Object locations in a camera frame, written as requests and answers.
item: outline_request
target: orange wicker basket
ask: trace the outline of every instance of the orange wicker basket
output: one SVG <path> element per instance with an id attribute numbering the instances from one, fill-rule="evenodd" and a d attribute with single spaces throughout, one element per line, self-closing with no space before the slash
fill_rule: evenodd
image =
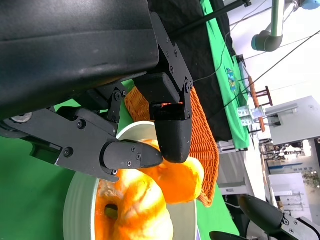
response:
<path id="1" fill-rule="evenodd" d="M 149 104 L 136 87 L 126 96 L 125 106 L 135 122 L 150 121 Z M 219 151 L 208 125 L 195 88 L 191 91 L 192 136 L 190 156 L 198 159 L 204 168 L 202 192 L 198 200 L 210 207 L 215 196 L 219 170 Z"/>

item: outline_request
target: wall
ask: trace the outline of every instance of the wall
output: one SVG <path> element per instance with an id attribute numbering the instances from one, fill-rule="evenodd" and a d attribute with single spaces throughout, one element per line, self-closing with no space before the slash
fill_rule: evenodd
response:
<path id="1" fill-rule="evenodd" d="M 253 0 L 250 7 L 239 7 L 228 15 L 230 23 L 234 24 L 243 16 L 253 11 L 263 1 Z M 247 69 L 253 80 L 260 77 L 277 61 L 287 55 L 295 47 L 303 42 L 303 39 L 320 30 L 320 8 L 316 10 L 299 9 L 293 13 L 284 24 L 283 41 L 281 47 L 274 52 L 258 52 L 251 47 L 252 37 L 264 30 L 271 22 L 271 10 L 262 12 L 272 5 L 268 0 L 255 13 L 259 13 L 243 22 L 240 22 L 231 32 L 234 48 L 238 55 L 243 54 Z M 263 76 L 256 84 L 257 91 L 268 86 L 274 105 L 283 104 L 296 99 L 313 96 L 320 102 L 320 35 L 310 39 L 273 70 Z M 268 131 L 259 134 L 260 139 L 270 138 Z"/>
<path id="2" fill-rule="evenodd" d="M 320 165 L 314 140 L 309 140 L 311 156 L 300 156 L 283 161 L 268 161 L 269 171 L 273 174 L 293 174 L 316 171 L 320 174 Z"/>
<path id="3" fill-rule="evenodd" d="M 274 190 L 286 186 L 287 190 L 291 191 L 291 195 L 279 195 L 274 191 L 276 196 L 280 196 L 287 213 L 291 213 L 294 218 L 305 217 L 315 222 L 301 173 L 270 175 L 269 180 L 270 187 Z"/>

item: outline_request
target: table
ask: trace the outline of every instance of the table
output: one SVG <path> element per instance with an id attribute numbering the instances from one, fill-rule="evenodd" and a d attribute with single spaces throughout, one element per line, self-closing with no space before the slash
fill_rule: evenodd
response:
<path id="1" fill-rule="evenodd" d="M 132 89 L 133 82 L 125 85 Z M 120 116 L 119 130 L 133 122 L 124 103 Z M 75 172 L 33 158 L 31 150 L 21 139 L 0 137 L 0 240 L 63 240 L 64 204 Z M 211 231 L 239 234 L 218 186 L 213 206 L 197 201 L 197 211 L 202 240 Z"/>

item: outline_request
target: metal rod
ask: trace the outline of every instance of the metal rod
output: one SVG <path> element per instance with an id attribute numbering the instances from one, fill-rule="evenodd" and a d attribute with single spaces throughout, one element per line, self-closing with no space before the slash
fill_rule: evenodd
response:
<path id="1" fill-rule="evenodd" d="M 212 19 L 218 18 L 221 15 L 226 14 L 229 11 L 232 11 L 238 7 L 241 7 L 244 4 L 247 4 L 247 2 L 244 0 L 237 0 L 237 1 L 227 5 L 221 9 L 213 12 L 213 13 L 210 13 L 210 14 L 208 14 L 208 15 L 206 15 L 206 16 L 204 16 L 204 17 L 202 17 L 202 18 L 200 18 L 190 24 L 187 24 L 179 29 L 176 29 L 176 30 L 170 32 L 169 37 L 171 39 L 175 39 L 177 37 L 180 37 L 181 35 L 184 35 L 186 32 L 193 30 L 202 24 L 205 24 L 206 22 L 211 21 Z"/>
<path id="2" fill-rule="evenodd" d="M 284 27 L 285 0 L 272 0 L 271 36 L 282 36 Z"/>
<path id="3" fill-rule="evenodd" d="M 292 1 L 286 1 L 284 6 L 284 13 L 283 13 L 283 23 L 285 23 L 290 15 L 297 11 L 299 8 L 298 3 L 295 0 Z M 273 23 L 270 23 L 270 25 L 266 28 L 266 31 L 271 32 Z"/>

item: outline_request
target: screw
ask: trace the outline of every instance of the screw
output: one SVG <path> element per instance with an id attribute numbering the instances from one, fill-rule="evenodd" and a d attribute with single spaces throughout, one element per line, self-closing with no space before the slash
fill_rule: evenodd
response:
<path id="1" fill-rule="evenodd" d="M 32 117 L 32 112 L 29 112 L 29 113 L 26 113 L 26 114 L 23 114 L 20 116 L 14 116 L 11 118 L 11 120 L 16 123 L 23 124 L 23 123 L 28 122 L 31 119 L 31 117 Z"/>
<path id="2" fill-rule="evenodd" d="M 284 223 L 284 225 L 287 225 L 287 226 L 289 225 L 289 221 L 287 219 L 284 219 L 283 223 Z"/>
<path id="3" fill-rule="evenodd" d="M 189 83 L 186 83 L 186 84 L 185 84 L 185 91 L 186 91 L 187 93 L 190 93 L 190 90 L 191 90 L 190 84 L 189 84 Z"/>
<path id="4" fill-rule="evenodd" d="M 115 98 L 115 100 L 116 100 L 117 102 L 119 102 L 120 99 L 121 99 L 121 94 L 120 94 L 120 92 L 116 92 L 115 95 L 114 95 L 114 98 Z"/>
<path id="5" fill-rule="evenodd" d="M 76 126 L 78 127 L 78 129 L 84 129 L 87 126 L 87 123 L 85 120 L 80 120 L 76 123 Z"/>
<path id="6" fill-rule="evenodd" d="M 74 154 L 74 150 L 71 147 L 67 147 L 63 150 L 63 156 L 70 158 Z"/>

